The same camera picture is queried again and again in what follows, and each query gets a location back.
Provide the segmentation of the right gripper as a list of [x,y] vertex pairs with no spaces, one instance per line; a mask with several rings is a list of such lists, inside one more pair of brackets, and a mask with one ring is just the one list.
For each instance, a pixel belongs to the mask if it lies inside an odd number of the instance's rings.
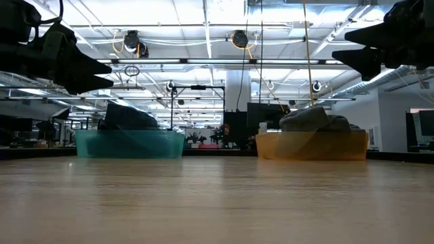
[[332,57],[356,70],[362,81],[380,74],[387,45],[389,66],[405,64],[418,70],[434,66],[434,0],[398,1],[384,23],[347,32],[344,39],[366,47],[335,51]]

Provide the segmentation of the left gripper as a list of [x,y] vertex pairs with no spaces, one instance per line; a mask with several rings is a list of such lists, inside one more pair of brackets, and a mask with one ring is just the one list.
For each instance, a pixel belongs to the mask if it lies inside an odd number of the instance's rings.
[[109,74],[112,68],[82,53],[75,45],[77,38],[72,30],[55,23],[43,36],[21,44],[30,30],[25,24],[0,24],[0,71],[51,79],[72,95],[114,85],[108,79],[93,76]]

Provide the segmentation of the black metal rig frame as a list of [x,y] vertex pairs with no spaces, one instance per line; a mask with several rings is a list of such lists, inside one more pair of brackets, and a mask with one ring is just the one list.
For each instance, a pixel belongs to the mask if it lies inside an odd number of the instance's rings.
[[[180,91],[177,92],[176,96],[174,95],[174,90],[180,89]],[[190,90],[206,90],[211,89],[222,101],[223,101],[223,107],[225,107],[226,102],[226,92],[225,92],[225,86],[213,86],[213,85],[173,85],[171,92],[170,92],[170,131],[174,130],[174,100],[175,98],[180,95],[185,89]],[[222,95],[220,95],[216,89],[222,90]]]

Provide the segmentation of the orange translucent plastic bin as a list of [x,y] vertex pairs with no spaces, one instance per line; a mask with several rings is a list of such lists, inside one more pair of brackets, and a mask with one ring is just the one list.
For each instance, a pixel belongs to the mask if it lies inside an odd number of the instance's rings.
[[272,132],[256,135],[258,156],[286,161],[364,161],[366,132]]

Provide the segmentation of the blue denim baseball cap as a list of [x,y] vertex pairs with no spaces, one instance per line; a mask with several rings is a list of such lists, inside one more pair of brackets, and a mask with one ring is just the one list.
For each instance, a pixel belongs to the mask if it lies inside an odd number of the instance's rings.
[[156,130],[157,120],[148,113],[129,106],[110,103],[105,118],[98,122],[98,130]]

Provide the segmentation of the black cabinet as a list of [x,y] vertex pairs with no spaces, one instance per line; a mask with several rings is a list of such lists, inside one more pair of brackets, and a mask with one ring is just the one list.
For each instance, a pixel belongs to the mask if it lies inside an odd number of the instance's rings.
[[224,112],[224,141],[231,148],[256,150],[256,130],[248,127],[246,112]]

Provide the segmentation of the black monitor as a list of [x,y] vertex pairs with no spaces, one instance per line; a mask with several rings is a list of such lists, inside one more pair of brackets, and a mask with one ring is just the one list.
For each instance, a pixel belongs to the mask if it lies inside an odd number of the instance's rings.
[[406,113],[407,145],[434,150],[434,110]]
[[279,129],[280,120],[290,112],[287,105],[248,103],[247,126],[258,127],[266,123],[269,129]]

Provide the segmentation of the teal translucent plastic bin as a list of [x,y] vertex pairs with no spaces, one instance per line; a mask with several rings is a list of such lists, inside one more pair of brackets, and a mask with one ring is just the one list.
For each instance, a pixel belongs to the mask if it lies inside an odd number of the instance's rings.
[[75,139],[82,158],[175,159],[184,148],[184,134],[164,130],[79,130]]

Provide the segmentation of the silver ventilation duct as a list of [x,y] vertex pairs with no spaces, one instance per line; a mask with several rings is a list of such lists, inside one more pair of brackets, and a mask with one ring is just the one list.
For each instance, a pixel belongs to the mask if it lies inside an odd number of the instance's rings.
[[333,93],[331,98],[340,98],[349,94],[358,94],[360,92],[366,92],[374,89],[378,86],[384,85],[390,81],[404,78],[407,75],[424,75],[425,73],[430,73],[429,69],[416,70],[413,66],[402,65],[396,69],[386,69],[382,71],[379,75],[371,79],[370,81],[360,81],[354,85],[344,88],[340,91]]

